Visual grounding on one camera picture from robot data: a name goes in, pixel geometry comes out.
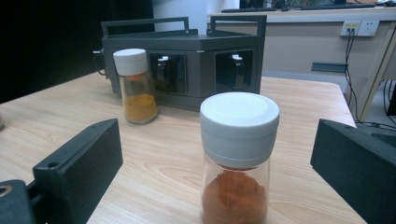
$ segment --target white lid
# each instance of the white lid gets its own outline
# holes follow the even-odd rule
[[[205,154],[212,161],[250,168],[271,156],[279,107],[259,94],[227,92],[204,100],[200,120]]]
[[[120,76],[139,75],[148,71],[144,49],[123,49],[113,53],[117,73]]]

